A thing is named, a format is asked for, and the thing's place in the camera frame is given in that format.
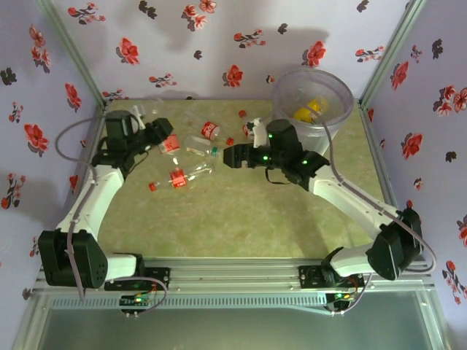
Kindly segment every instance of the yellow toy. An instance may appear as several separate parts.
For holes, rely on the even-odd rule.
[[[316,113],[321,115],[328,109],[328,102],[322,97],[316,97],[311,100],[307,106],[313,109]],[[314,124],[316,117],[306,108],[302,107],[293,114],[293,119],[300,120],[301,122]]]

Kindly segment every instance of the wire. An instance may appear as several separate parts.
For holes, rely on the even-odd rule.
[[[130,117],[132,119],[134,119],[137,124],[139,124],[138,119],[134,115],[130,114]],[[80,296],[80,300],[82,302],[85,301],[85,289],[82,286],[80,270],[78,269],[78,266],[76,264],[76,260],[74,258],[72,237],[73,237],[73,232],[74,232],[74,228],[76,226],[77,219],[80,216],[80,212],[82,211],[83,206],[88,201],[91,193],[93,192],[94,187],[97,186],[97,183],[96,183],[97,182],[97,170],[89,162],[86,162],[86,161],[78,159],[78,158],[69,157],[68,155],[63,154],[62,151],[60,151],[60,148],[58,147],[58,142],[60,141],[62,136],[65,133],[67,133],[68,131],[70,131],[72,128],[75,128],[78,125],[81,125],[83,123],[87,123],[87,122],[90,122],[90,121],[104,120],[104,119],[106,119],[105,116],[103,116],[103,117],[92,117],[92,118],[87,118],[87,119],[80,120],[78,122],[74,122],[73,124],[71,124],[71,125],[67,126],[66,128],[64,128],[58,134],[57,138],[55,139],[55,144],[54,144],[55,145],[55,151],[57,151],[58,155],[60,155],[63,159],[70,160],[71,162],[76,162],[76,163],[79,163],[79,164],[84,164],[86,166],[86,168],[90,169],[90,171],[91,171],[91,173],[93,175],[93,179],[90,182],[90,186],[89,186],[88,190],[86,191],[86,193],[82,197],[82,200],[78,204],[78,207],[76,208],[76,211],[73,214],[72,220],[70,222],[70,227],[69,227],[68,233],[66,234],[66,253],[68,254],[70,266],[72,267],[74,280],[76,282],[76,287],[78,289],[78,295]]]
[[[131,173],[133,172],[133,170],[134,170],[139,164],[143,163],[143,162],[146,160],[146,158],[149,156],[149,152],[148,152],[148,151],[144,151],[144,153],[146,154],[146,155],[144,156],[144,158],[141,159],[138,163],[136,163],[133,167],[131,167],[131,169],[128,171],[128,175],[131,174]]]
[[[326,123],[324,122],[322,117],[318,113],[316,113],[313,109],[311,109],[308,106],[305,106],[305,108],[307,108],[311,113],[316,115],[316,117],[320,121],[320,123],[323,124],[323,127],[324,127],[325,132],[326,132],[326,136],[328,137],[328,140],[329,140],[329,163],[331,164],[331,170],[332,170],[334,176],[336,177],[336,179],[339,181],[339,183],[342,184],[342,186],[344,186],[345,188],[347,188],[351,193],[353,193],[354,195],[358,196],[359,198],[361,198],[362,200],[367,202],[368,205],[375,208],[379,213],[385,215],[386,217],[388,217],[392,221],[394,221],[397,225],[401,226],[405,231],[410,233],[410,235],[412,235],[412,237],[414,237],[430,253],[430,255],[431,255],[431,265],[429,267],[419,269],[419,270],[418,269],[406,268],[406,271],[414,272],[414,273],[430,273],[431,271],[433,271],[435,269],[435,267],[436,267],[436,254],[432,250],[430,245],[422,237],[420,237],[418,235],[418,233],[416,233],[408,225],[406,225],[404,222],[402,222],[399,218],[395,217],[390,212],[386,211],[382,206],[380,206],[377,203],[373,202],[372,199],[367,198],[364,194],[360,193],[358,190],[356,190],[355,188],[353,188],[352,186],[348,185],[345,182],[345,180],[342,178],[342,176],[337,171],[336,165],[334,163],[333,140],[332,140],[332,137],[331,137],[331,133],[329,132],[328,126],[326,125]]]
[[[151,310],[154,310],[155,308],[157,308],[159,305],[161,305],[164,302],[164,300],[167,298],[167,295],[169,293],[169,291],[167,290],[166,285],[161,280],[154,279],[153,277],[142,277],[142,276],[121,277],[119,279],[115,279],[114,281],[151,281],[151,282],[154,282],[156,284],[159,284],[162,287],[162,289],[164,291],[163,297],[157,303],[155,302],[155,304],[153,306],[151,306],[150,308],[139,311],[138,314],[144,314],[144,313],[146,313],[148,311],[151,311]]]

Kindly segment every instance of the plastic bucket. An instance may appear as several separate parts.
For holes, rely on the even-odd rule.
[[[272,91],[273,111],[271,118],[287,119],[295,127],[304,149],[324,155],[329,147],[328,137],[322,124],[305,106],[320,113],[331,132],[331,137],[349,117],[354,107],[350,89],[332,74],[299,68],[286,73],[277,80]],[[297,120],[312,118],[314,123]]]

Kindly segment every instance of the floral wallpaper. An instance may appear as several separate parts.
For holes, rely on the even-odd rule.
[[[427,1],[370,102],[395,198],[416,210],[438,257],[433,277],[454,335],[467,342],[467,41],[461,0]]]
[[[57,155],[54,139],[92,116],[96,102],[33,1],[5,3],[0,23],[0,309],[7,320],[0,348],[7,350],[41,265],[37,239],[63,219],[77,180],[76,164]],[[88,128],[63,138],[63,152],[79,157]]]
[[[359,97],[408,4],[47,1],[104,98],[180,99],[268,98],[276,77],[300,65],[335,74]]]

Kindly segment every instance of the robotic arm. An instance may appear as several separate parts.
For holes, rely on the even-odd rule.
[[[274,120],[266,130],[256,122],[250,125],[255,134],[253,144],[237,144],[224,152],[224,163],[231,168],[263,166],[266,171],[280,168],[285,177],[307,192],[326,199],[329,203],[357,221],[374,243],[355,248],[338,248],[321,264],[322,276],[328,286],[343,277],[360,273],[377,273],[388,280],[397,279],[402,271],[422,253],[422,245],[397,222],[383,215],[392,214],[421,237],[418,214],[405,209],[399,211],[355,185],[339,178],[331,164],[316,152],[303,150],[295,128],[287,120]],[[377,207],[365,201],[369,198]]]
[[[105,281],[144,273],[140,255],[105,255],[97,244],[104,215],[134,167],[134,157],[163,142],[173,130],[165,118],[145,125],[137,110],[134,114],[115,111],[106,116],[107,136],[99,142],[93,171],[78,199],[56,230],[43,231],[39,237],[45,277],[51,286],[77,286],[66,250],[68,232],[83,288],[99,288]]]
[[[90,174],[72,210],[56,230],[43,231],[39,237],[45,277],[51,286],[77,286],[66,251],[68,232],[72,233],[74,260],[84,288],[99,288],[105,281],[121,277],[144,277],[141,255],[105,255],[97,244],[101,222],[131,172],[134,156],[160,144],[172,132],[167,119],[159,118],[144,125],[140,116],[134,114],[115,111],[106,116],[107,148],[101,148],[103,142],[98,145],[92,161],[94,176]],[[322,261],[313,279],[324,281],[327,287],[360,273],[378,273],[395,280],[422,252],[417,239],[382,214],[382,211],[391,213],[421,236],[420,218],[415,211],[399,211],[375,199],[378,209],[369,205],[364,200],[369,195],[337,178],[327,159],[303,150],[295,128],[287,120],[275,120],[266,129],[255,129],[254,143],[225,149],[223,159],[227,166],[241,168],[246,161],[249,168],[263,166],[266,171],[280,168],[291,183],[332,203],[355,219],[374,240],[373,244],[334,250]]]

